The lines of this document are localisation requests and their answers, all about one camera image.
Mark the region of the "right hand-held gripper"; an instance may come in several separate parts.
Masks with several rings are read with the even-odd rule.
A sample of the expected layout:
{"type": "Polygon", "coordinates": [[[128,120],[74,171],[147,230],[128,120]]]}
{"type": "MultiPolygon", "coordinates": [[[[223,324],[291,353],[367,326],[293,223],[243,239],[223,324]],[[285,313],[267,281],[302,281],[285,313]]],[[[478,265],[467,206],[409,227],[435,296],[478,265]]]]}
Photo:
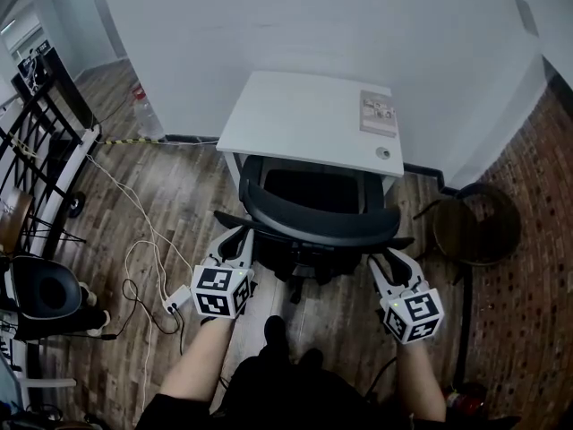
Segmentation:
{"type": "Polygon", "coordinates": [[[430,288],[420,264],[409,255],[389,247],[386,261],[395,285],[376,257],[370,255],[367,259],[381,297],[383,325],[402,345],[433,336],[444,317],[438,290],[430,288]]]}

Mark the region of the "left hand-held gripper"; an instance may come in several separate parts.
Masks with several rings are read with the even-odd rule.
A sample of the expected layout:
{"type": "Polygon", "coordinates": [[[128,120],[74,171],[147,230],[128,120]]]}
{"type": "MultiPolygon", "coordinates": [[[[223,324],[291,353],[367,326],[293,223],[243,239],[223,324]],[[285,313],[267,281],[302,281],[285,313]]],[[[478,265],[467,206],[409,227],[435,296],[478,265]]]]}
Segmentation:
{"type": "Polygon", "coordinates": [[[253,241],[254,231],[247,228],[244,233],[239,226],[210,243],[208,258],[193,270],[191,292],[199,315],[235,319],[244,312],[254,289],[253,241]],[[218,262],[237,257],[239,268],[218,262]]]}

